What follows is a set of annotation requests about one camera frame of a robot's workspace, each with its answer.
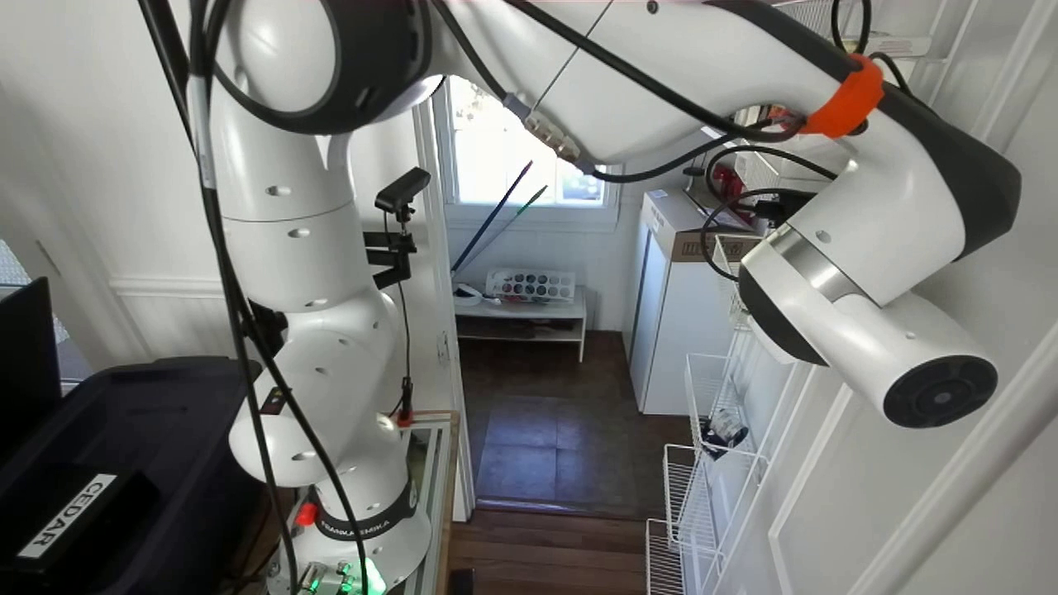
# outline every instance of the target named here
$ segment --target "white cabinet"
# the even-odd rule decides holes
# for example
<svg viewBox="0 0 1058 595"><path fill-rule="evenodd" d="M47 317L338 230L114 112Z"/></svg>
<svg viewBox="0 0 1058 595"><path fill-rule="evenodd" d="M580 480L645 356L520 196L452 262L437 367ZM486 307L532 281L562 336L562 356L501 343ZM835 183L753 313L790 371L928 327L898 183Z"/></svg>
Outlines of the white cabinet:
<svg viewBox="0 0 1058 595"><path fill-rule="evenodd" d="M684 416L684 356L725 352L731 297L696 245L704 216L679 191L647 191L642 216L642 283L630 325L630 387L642 413Z"/></svg>

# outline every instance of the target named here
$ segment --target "robotic arm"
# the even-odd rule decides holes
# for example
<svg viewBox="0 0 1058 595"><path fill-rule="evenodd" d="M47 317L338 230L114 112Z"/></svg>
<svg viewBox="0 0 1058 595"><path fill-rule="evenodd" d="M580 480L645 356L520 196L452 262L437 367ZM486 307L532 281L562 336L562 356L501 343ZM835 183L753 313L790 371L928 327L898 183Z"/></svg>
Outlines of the robotic arm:
<svg viewBox="0 0 1058 595"><path fill-rule="evenodd" d="M248 300L287 317L276 367L338 459L382 587L416 568L431 540L385 420L401 335L363 257L347 134L456 73L593 171L701 122L725 126L711 112L760 103L812 112L857 69L760 0L663 0L662 15L618 0L231 3L210 122L231 257ZM618 98L584 106L584 87ZM853 166L739 262L739 297L780 346L835 367L892 422L960 420L988 401L996 367L909 292L1011 228L1017 171L896 88L844 141ZM314 486L321 506L321 523L298 531L298 559L347 566L357 542L321 452L267 376L253 391L276 481ZM231 448L260 477L248 406Z"/></svg>

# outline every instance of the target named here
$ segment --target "wooden floor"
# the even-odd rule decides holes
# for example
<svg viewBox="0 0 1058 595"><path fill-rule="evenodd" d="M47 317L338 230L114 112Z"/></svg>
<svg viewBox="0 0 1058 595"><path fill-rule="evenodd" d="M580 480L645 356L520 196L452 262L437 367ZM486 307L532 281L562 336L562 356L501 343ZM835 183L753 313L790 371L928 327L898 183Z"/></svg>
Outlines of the wooden floor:
<svg viewBox="0 0 1058 595"><path fill-rule="evenodd" d="M450 568L472 595L642 595L642 523L479 509L452 525Z"/></svg>

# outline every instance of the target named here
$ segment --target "white robotic arm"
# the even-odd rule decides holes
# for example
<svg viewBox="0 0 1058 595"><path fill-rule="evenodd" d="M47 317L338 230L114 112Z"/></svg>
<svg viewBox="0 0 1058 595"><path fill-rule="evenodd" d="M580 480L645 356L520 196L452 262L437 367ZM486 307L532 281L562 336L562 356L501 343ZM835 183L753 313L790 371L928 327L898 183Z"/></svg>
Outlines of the white robotic arm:
<svg viewBox="0 0 1058 595"><path fill-rule="evenodd" d="M711 112L760 103L812 112L853 69L758 0L663 0L662 15L645 0L231 3L219 48L227 94L215 94L227 245L248 300L287 317L276 367L341 466L382 587L416 568L425 523L405 502L401 434L385 420L401 335L363 257L347 132L456 73L593 171L701 122L728 126ZM589 106L580 88L616 98ZM314 134L335 134L327 155ZM1017 171L892 88L844 141L853 166L744 257L744 304L780 346L832 362L888 420L960 420L988 401L996 371L960 325L909 292L1011 224ZM267 401L273 383L259 381L259 394L276 481L314 486L331 518L298 535L298 559L341 568L357 542L341 525L335 481L290 411ZM231 448L260 477L248 413Z"/></svg>

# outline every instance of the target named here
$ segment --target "window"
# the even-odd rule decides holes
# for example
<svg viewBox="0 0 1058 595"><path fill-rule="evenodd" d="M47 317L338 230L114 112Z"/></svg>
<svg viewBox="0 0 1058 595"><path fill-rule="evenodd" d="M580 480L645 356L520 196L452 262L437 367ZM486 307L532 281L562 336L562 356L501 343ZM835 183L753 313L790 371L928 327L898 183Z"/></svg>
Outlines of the window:
<svg viewBox="0 0 1058 595"><path fill-rule="evenodd" d="M450 203L456 206L456 219L458 211L472 216L491 209L522 166L532 162L522 185L509 197L511 209L526 206L539 187L545 187L532 203L532 211L557 211L562 221L616 221L616 187L554 160L554 152L532 138L522 122L486 88L450 80L437 110L439 160L450 171L445 187Z"/></svg>

